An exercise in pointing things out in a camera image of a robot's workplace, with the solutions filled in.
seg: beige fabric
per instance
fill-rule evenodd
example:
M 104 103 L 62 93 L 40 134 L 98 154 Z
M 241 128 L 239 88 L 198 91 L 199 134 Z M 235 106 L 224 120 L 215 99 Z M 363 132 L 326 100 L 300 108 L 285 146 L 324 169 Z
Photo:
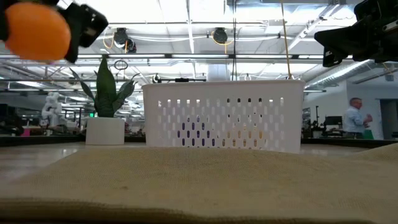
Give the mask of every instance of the beige fabric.
M 234 149 L 80 151 L 0 191 L 0 220 L 398 223 L 398 145 L 341 158 Z

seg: computer monitor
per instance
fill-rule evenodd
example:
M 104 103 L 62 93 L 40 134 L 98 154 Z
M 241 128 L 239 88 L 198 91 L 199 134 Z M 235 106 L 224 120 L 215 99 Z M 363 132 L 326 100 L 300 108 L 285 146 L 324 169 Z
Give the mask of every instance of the computer monitor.
M 325 117 L 325 125 L 342 125 L 343 117 L 342 116 L 327 116 Z

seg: white plastic basket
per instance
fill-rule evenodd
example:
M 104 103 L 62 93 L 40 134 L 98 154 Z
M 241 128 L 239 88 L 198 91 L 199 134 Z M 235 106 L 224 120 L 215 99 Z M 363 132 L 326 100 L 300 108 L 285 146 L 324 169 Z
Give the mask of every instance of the white plastic basket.
M 147 145 L 298 153 L 304 82 L 144 85 Z

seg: light blue shirt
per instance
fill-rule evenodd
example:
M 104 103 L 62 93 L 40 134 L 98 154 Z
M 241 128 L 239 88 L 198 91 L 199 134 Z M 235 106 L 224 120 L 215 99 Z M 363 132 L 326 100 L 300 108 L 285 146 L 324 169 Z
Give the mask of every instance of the light blue shirt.
M 365 125 L 359 110 L 350 106 L 343 118 L 343 130 L 349 133 L 364 133 Z

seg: ceiling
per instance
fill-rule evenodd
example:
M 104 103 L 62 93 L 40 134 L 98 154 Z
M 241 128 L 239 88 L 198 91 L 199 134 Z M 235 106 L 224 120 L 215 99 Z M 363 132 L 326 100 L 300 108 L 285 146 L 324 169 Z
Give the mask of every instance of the ceiling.
M 67 7 L 72 0 L 60 0 L 60 7 Z M 75 0 L 78 4 L 88 4 L 103 13 L 109 27 L 87 49 L 80 54 L 124 54 L 124 50 L 113 44 L 113 32 L 118 27 L 127 28 L 127 33 L 137 46 L 137 54 L 233 54 L 263 55 L 259 58 L 237 59 L 236 73 L 240 80 L 283 79 L 288 75 L 285 59 L 285 41 L 290 49 L 291 74 L 310 82 L 330 71 L 322 67 L 323 47 L 313 39 L 316 32 L 337 29 L 354 24 L 355 4 L 360 0 L 340 1 L 341 5 L 329 5 L 329 0 L 285 0 L 284 11 L 286 34 L 282 23 L 282 9 L 279 1 L 238 0 L 236 10 L 236 41 L 233 42 L 233 17 L 230 0 Z M 211 38 L 216 27 L 223 27 L 231 44 L 218 45 Z M 91 78 L 98 69 L 100 59 L 80 58 L 71 65 L 65 61 L 44 65 L 32 61 L 19 60 L 8 55 L 10 52 L 0 44 L 0 77 L 3 79 L 68 79 L 72 77 L 69 68 Z M 109 60 L 113 67 L 118 60 Z M 129 68 L 115 76 L 118 80 L 130 78 L 136 73 L 139 85 L 152 82 L 155 74 L 162 78 L 206 78 L 209 65 L 226 65 L 232 71 L 232 60 L 222 58 L 129 58 L 125 61 Z M 39 83 L 38 86 L 24 82 L 0 83 L 0 88 L 45 88 L 78 89 L 79 84 L 68 82 Z M 95 82 L 88 82 L 95 87 Z M 65 92 L 64 95 L 82 96 L 81 93 Z M 142 93 L 136 92 L 131 102 L 142 103 Z

